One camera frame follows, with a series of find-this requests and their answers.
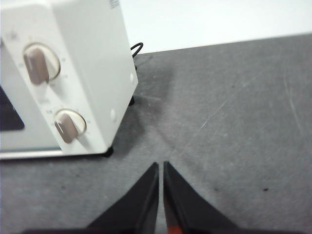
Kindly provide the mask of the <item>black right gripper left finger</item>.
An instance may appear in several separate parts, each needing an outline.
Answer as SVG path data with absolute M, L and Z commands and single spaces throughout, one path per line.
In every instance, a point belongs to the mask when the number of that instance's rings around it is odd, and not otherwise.
M 159 195 L 159 165 L 154 162 L 129 191 L 87 227 L 28 229 L 24 234 L 153 234 Z

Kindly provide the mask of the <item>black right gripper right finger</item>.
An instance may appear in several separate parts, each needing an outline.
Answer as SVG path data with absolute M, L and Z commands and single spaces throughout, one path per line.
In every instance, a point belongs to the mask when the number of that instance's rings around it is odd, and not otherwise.
M 163 166 L 165 209 L 171 210 L 184 234 L 246 233 L 202 198 L 170 162 L 165 161 Z

